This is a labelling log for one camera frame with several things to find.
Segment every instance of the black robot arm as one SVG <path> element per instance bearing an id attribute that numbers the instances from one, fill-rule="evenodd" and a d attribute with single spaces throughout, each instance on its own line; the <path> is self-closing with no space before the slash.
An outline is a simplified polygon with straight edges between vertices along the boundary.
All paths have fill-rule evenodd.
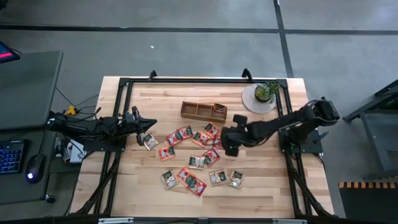
<path id="1" fill-rule="evenodd" d="M 289 129 L 288 141 L 299 145 L 307 134 L 319 126 L 330 126 L 339 120 L 331 101 L 309 101 L 298 111 L 270 121 L 255 121 L 247 124 L 248 118 L 234 115 L 236 127 L 223 128 L 221 143 L 227 156 L 238 156 L 239 146 L 254 147 L 265 143 L 276 131 Z"/>
<path id="2" fill-rule="evenodd" d="M 117 144 L 121 137 L 129 134 L 137 134 L 137 142 L 143 146 L 140 134 L 145 133 L 157 122 L 156 119 L 141 117 L 135 106 L 132 107 L 131 114 L 126 113 L 118 117 L 97 118 L 100 110 L 101 108 L 98 108 L 93 115 L 82 119 L 62 113 L 52 113 L 47 128 L 62 133 L 80 144 L 96 145 L 106 149 L 106 146 Z"/>

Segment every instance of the gray concrete floor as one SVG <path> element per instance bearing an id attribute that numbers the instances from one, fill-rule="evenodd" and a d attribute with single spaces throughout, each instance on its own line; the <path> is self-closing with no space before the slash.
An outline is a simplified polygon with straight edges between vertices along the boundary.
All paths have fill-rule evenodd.
<path id="1" fill-rule="evenodd" d="M 396 30 L 394 0 L 280 0 L 287 29 Z M 35 0 L 10 1 L 0 22 L 71 26 L 277 28 L 272 0 Z M 0 30 L 0 40 L 21 52 L 61 50 L 58 88 L 72 102 L 97 94 L 105 75 L 286 77 L 278 34 L 150 32 L 43 32 Z M 326 96 L 344 116 L 397 79 L 398 40 L 386 35 L 287 35 L 294 77 L 304 78 L 310 99 Z M 96 100 L 88 102 L 94 105 Z M 68 103 L 56 93 L 53 110 Z M 343 121 L 323 140 L 326 175 L 335 213 L 345 216 L 338 182 L 360 181 L 377 171 L 360 122 Z M 53 206 L 14 205 L 29 217 L 63 215 L 71 179 L 54 177 L 61 195 Z M 21 218 L 0 209 L 2 219 Z"/>

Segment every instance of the wooden table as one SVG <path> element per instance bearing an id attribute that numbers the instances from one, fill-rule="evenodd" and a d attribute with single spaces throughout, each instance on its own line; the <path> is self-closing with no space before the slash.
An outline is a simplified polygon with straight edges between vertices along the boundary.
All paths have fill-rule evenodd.
<path id="1" fill-rule="evenodd" d="M 120 77 L 104 77 L 97 107 L 100 116 L 112 116 Z M 288 78 L 289 94 L 293 110 L 307 101 L 304 81 Z M 160 142 L 148 151 L 139 146 L 136 136 L 127 139 L 122 153 L 118 180 L 114 195 L 112 216 L 125 217 L 239 217 L 239 218 L 288 218 L 294 217 L 284 155 L 279 152 L 277 133 L 258 147 L 240 147 L 238 157 L 227 157 L 219 150 L 221 159 L 211 168 L 193 170 L 208 184 L 201 197 L 197 197 L 182 184 L 165 190 L 160 175 L 173 169 L 177 173 L 187 166 L 191 155 L 202 155 L 204 149 L 188 139 L 175 146 L 176 157 L 161 162 L 156 149 L 167 145 L 166 135 L 177 128 L 190 125 L 195 133 L 208 122 L 180 117 L 182 101 L 196 103 L 221 103 L 228 107 L 225 126 L 233 125 L 234 114 L 245 115 L 249 122 L 268 120 L 278 116 L 276 108 L 267 114 L 249 112 L 242 104 L 242 91 L 248 84 L 230 83 L 135 83 L 132 88 L 131 107 L 137 106 L 144 118 L 158 122 L 150 128 Z M 282 100 L 284 114 L 287 114 Z M 78 210 L 88 200 L 100 179 L 103 152 L 95 152 L 83 161 L 73 197 L 71 212 Z M 318 158 L 311 154 L 302 156 L 307 184 L 318 201 L 333 213 L 325 171 Z M 208 173 L 213 170 L 240 170 L 245 178 L 240 190 L 222 185 L 211 187 Z M 108 190 L 103 198 L 104 208 Z M 304 211 L 301 190 L 298 190 L 300 208 Z"/>

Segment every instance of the wooden tray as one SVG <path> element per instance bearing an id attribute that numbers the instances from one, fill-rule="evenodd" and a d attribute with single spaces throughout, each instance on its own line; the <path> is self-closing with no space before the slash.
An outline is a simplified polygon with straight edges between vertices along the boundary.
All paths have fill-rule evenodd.
<path id="1" fill-rule="evenodd" d="M 228 108 L 225 107 L 223 114 L 213 111 L 213 105 L 205 105 L 201 103 L 182 102 L 181 117 L 189 119 L 197 119 L 200 121 L 212 121 L 217 123 L 225 123 Z"/>

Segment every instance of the potted plant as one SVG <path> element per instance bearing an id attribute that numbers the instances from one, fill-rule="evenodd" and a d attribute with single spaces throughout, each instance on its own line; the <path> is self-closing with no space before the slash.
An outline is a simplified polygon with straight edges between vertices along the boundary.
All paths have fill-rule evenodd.
<path id="1" fill-rule="evenodd" d="M 272 96 L 279 92 L 279 84 L 270 82 L 267 84 L 258 84 L 254 90 L 254 97 L 260 103 L 266 103 L 272 99 Z"/>

